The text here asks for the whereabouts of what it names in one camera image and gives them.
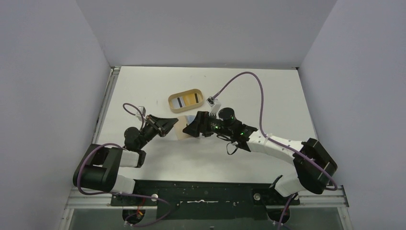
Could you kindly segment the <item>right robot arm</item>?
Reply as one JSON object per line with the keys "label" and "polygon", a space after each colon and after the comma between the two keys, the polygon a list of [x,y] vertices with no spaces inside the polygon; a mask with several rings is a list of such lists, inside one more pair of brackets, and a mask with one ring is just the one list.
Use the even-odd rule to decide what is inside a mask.
{"label": "right robot arm", "polygon": [[221,109],[218,115],[198,111],[182,131],[195,138],[215,134],[238,149],[263,153],[292,165],[295,172],[281,176],[273,184],[283,197],[305,190],[322,194],[338,168],[318,140],[294,141],[263,134],[258,128],[239,121],[234,110],[228,107]]}

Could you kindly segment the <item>oval wooden tray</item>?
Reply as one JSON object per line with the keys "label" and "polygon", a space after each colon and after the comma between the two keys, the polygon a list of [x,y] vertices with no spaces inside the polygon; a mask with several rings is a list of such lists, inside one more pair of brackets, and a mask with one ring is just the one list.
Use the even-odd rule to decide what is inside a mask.
{"label": "oval wooden tray", "polygon": [[199,89],[175,93],[168,97],[169,108],[176,114],[199,108],[204,101],[203,93]]}

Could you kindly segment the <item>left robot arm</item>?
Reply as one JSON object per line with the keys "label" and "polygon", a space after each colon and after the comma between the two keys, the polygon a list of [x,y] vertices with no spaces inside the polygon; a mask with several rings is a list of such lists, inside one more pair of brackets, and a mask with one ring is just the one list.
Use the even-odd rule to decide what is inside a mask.
{"label": "left robot arm", "polygon": [[136,181],[118,173],[120,168],[141,168],[145,162],[146,146],[155,136],[166,136],[178,122],[177,118],[148,115],[141,129],[129,127],[124,132],[124,145],[114,143],[90,144],[73,175],[79,190],[92,189],[90,195],[103,193],[131,194]]}

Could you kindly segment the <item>beige card holder wallet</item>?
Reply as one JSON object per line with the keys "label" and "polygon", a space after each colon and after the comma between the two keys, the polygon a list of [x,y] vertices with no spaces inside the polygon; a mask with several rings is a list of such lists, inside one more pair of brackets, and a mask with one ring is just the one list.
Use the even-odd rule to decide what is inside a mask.
{"label": "beige card holder wallet", "polygon": [[187,138],[192,138],[191,135],[183,132],[183,129],[188,126],[186,123],[185,115],[178,116],[177,119],[178,119],[178,122],[174,125],[174,131],[175,131],[177,139],[184,140]]}

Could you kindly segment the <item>blue plastic card sleeves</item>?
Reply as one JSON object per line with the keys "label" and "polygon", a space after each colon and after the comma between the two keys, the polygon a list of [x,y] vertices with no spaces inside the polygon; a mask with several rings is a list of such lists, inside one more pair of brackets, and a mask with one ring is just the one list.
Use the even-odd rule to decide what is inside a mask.
{"label": "blue plastic card sleeves", "polygon": [[195,116],[194,115],[186,115],[185,119],[186,119],[187,125],[189,125],[195,120]]}

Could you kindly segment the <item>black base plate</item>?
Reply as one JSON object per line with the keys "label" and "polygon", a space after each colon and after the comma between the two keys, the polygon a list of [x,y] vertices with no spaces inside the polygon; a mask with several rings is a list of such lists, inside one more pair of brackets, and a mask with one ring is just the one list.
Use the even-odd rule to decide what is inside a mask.
{"label": "black base plate", "polygon": [[300,204],[298,195],[293,198],[280,195],[270,183],[220,183],[187,181],[136,180],[127,192],[114,192],[111,187],[79,183],[88,188],[112,195],[110,204],[123,207],[122,217],[134,227],[142,223],[148,207],[156,208],[157,220],[254,220],[290,218],[290,208]]}

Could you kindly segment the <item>white card black stripe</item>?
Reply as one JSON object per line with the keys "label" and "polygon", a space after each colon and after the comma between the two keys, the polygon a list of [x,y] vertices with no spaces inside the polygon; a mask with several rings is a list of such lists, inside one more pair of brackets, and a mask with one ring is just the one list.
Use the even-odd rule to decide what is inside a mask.
{"label": "white card black stripe", "polygon": [[171,99],[171,102],[172,102],[173,109],[180,109],[180,108],[186,107],[186,103],[185,103],[183,96],[173,98],[173,99]]}

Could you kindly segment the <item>aluminium rail frame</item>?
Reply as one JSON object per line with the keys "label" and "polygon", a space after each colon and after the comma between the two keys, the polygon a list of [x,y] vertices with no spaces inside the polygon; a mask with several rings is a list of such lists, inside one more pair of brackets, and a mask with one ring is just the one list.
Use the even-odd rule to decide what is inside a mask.
{"label": "aluminium rail frame", "polygon": [[[113,94],[113,91],[114,91],[114,88],[116,85],[116,81],[118,79],[118,75],[120,73],[121,68],[122,68],[121,66],[111,67],[111,72],[108,77],[106,89],[105,89],[103,99],[102,99],[102,104],[100,106],[100,110],[99,110],[97,120],[96,120],[95,129],[94,129],[92,139],[91,139],[92,144],[97,142],[99,139],[101,128],[103,126],[103,123],[104,123],[104,120],[106,117],[106,113],[107,113],[107,109],[109,107],[111,97],[112,97],[112,94]],[[62,214],[62,218],[61,218],[61,222],[59,224],[58,230],[68,230],[70,227],[72,217],[74,214],[74,209],[68,207],[68,202],[71,200],[71,195],[77,191],[78,190],[76,187],[72,187],[71,191],[69,192],[67,203],[64,206],[64,210],[63,210],[63,214]]]}

